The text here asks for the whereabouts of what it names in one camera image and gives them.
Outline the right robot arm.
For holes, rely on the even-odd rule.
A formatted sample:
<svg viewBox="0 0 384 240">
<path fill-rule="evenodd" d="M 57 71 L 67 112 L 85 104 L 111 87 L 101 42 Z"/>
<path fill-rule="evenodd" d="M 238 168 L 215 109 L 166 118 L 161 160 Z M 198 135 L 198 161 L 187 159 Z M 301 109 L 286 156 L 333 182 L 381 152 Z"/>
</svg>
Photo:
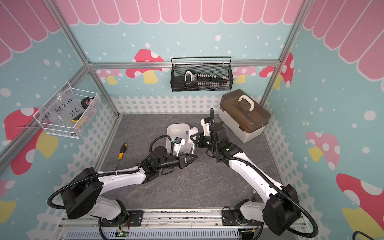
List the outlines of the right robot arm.
<svg viewBox="0 0 384 240">
<path fill-rule="evenodd" d="M 291 185 L 282 185 L 265 174 L 256 166 L 236 144 L 230 143 L 222 123 L 215 120 L 214 109 L 202 119 L 203 132 L 190 137 L 197 148 L 205 148 L 212 153 L 218 163 L 237 172 L 253 187 L 261 197 L 262 203 L 250 200 L 238 206 L 240 217 L 245 220 L 263 222 L 275 235 L 289 231 L 304 238 L 314 238 L 319 234 L 319 227 L 314 218 L 299 204 L 298 194 Z M 310 221 L 312 231 L 304 233 L 291 226 L 302 216 Z"/>
</svg>

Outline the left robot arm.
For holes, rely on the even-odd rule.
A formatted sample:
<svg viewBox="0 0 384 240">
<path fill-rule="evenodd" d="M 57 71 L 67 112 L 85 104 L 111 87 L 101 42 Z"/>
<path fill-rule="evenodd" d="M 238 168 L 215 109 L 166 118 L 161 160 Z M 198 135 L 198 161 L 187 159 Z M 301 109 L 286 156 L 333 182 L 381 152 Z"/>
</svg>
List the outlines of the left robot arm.
<svg viewBox="0 0 384 240">
<path fill-rule="evenodd" d="M 102 194 L 126 186 L 149 183 L 175 168 L 183 169 L 198 159 L 197 155 L 181 153 L 184 139 L 162 135 L 152 141 L 149 154 L 134 167 L 97 172 L 94 168 L 81 171 L 69 184 L 56 190 L 47 200 L 50 208 L 65 210 L 71 220 L 90 215 L 99 220 L 124 224 L 130 214 L 120 200 L 109 200 Z"/>
</svg>

